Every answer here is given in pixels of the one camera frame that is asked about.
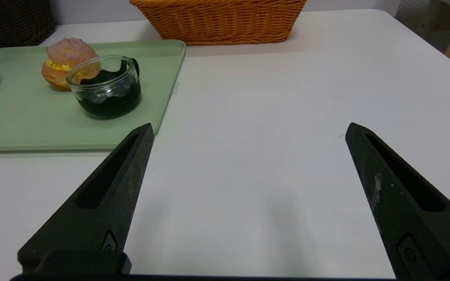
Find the dark liquid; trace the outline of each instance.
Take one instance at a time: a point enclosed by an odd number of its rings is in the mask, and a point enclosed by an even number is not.
[[[115,117],[128,112],[138,105],[141,98],[140,82],[134,84],[124,96],[111,96],[101,103],[93,103],[85,98],[79,104],[87,112],[96,116]]]
[[[140,70],[138,68],[138,63],[135,59],[132,59],[134,67],[136,68],[136,74],[139,75]],[[112,80],[127,71],[127,63],[125,61],[121,62],[121,66],[118,71],[111,72],[102,69],[98,74],[91,79],[82,79],[81,85],[94,85],[101,82],[106,82]],[[132,80],[132,85],[128,90],[126,87],[121,87],[123,83],[129,83]],[[126,78],[123,82],[119,82],[118,87],[112,89],[111,94],[113,96],[108,97],[101,103],[93,102],[89,99],[89,96],[93,95],[94,92],[88,93],[84,91],[84,98],[79,101],[79,104],[87,112],[101,117],[117,117],[123,113],[128,112],[132,108],[136,107],[140,101],[141,97],[141,87],[140,81],[138,79],[128,79]]]

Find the dark wicker basket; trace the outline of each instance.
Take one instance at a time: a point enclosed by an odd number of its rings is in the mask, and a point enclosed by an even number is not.
[[[50,0],[0,0],[0,48],[38,45],[55,27]]]

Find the yellow cream filling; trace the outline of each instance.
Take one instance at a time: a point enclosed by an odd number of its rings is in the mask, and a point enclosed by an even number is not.
[[[58,64],[56,62],[53,62],[51,59],[48,59],[46,61],[46,64],[51,68],[58,71],[66,71],[69,72],[72,68],[68,66],[67,64]]]

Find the wicker basket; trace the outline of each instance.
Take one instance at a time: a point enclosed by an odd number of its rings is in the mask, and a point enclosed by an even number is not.
[[[0,0],[0,48],[37,45],[54,31],[50,0]]]
[[[188,45],[288,39],[307,0],[130,0],[163,39]]]

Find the orange basket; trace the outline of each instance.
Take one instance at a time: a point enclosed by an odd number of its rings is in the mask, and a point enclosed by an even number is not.
[[[163,39],[187,45],[286,41],[307,0],[130,0]]]

